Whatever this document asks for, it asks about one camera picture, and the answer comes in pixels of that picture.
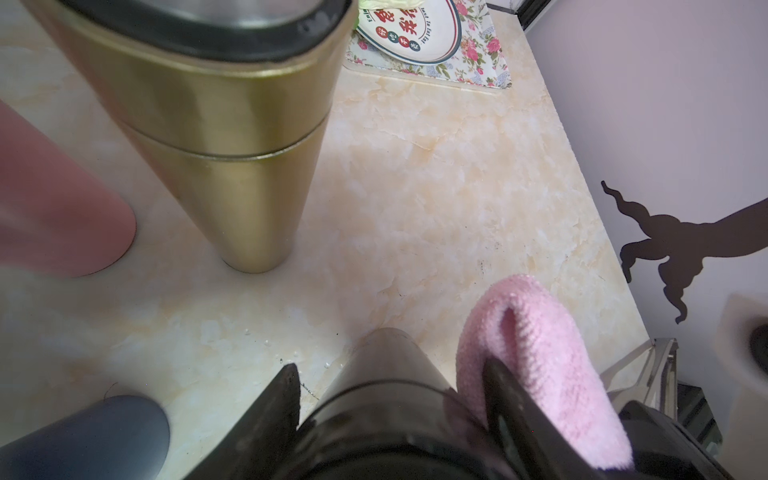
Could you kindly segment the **pink towel cloth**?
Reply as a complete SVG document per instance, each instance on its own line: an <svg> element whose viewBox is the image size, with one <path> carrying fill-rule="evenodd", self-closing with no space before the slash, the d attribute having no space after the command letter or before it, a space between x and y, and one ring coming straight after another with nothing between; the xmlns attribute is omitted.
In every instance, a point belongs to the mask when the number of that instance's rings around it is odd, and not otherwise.
<svg viewBox="0 0 768 480"><path fill-rule="evenodd" d="M486 416L488 359L501 361L570 446L593 468L633 468L630 440L567 309L533 277L496 282L459 338L456 384L469 410Z"/></svg>

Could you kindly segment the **black thermos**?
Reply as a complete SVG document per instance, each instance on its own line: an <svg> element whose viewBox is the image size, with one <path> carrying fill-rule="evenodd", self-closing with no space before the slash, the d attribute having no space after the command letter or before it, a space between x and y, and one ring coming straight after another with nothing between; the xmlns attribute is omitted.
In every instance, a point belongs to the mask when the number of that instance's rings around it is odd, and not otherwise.
<svg viewBox="0 0 768 480"><path fill-rule="evenodd" d="M404 331L382 328L298 430L278 479L513 479L483 423Z"/></svg>

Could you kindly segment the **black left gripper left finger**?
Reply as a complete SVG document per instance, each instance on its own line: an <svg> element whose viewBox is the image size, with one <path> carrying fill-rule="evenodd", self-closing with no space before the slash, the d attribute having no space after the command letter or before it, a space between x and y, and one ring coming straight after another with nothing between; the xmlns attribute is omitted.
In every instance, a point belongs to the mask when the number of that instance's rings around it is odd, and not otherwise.
<svg viewBox="0 0 768 480"><path fill-rule="evenodd" d="M301 385L297 366L282 367L189 479L269 479L296 436Z"/></svg>

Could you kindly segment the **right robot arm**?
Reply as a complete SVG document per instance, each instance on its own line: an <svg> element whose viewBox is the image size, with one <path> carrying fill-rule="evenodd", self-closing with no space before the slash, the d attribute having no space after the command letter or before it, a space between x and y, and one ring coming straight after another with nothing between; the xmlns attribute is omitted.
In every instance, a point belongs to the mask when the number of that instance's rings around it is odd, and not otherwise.
<svg viewBox="0 0 768 480"><path fill-rule="evenodd" d="M729 296L714 351L739 389L718 455L674 415L677 342L648 340L615 364L645 363L636 382L610 392L627 429L636 479L764 479L767 476L767 297Z"/></svg>

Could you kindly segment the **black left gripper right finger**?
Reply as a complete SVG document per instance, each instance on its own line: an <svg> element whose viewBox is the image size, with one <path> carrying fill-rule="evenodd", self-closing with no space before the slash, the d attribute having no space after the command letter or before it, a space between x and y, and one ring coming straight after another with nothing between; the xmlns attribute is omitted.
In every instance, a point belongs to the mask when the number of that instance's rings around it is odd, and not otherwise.
<svg viewBox="0 0 768 480"><path fill-rule="evenodd" d="M526 479L598 479L517 378L498 359L483 368L486 417L492 435Z"/></svg>

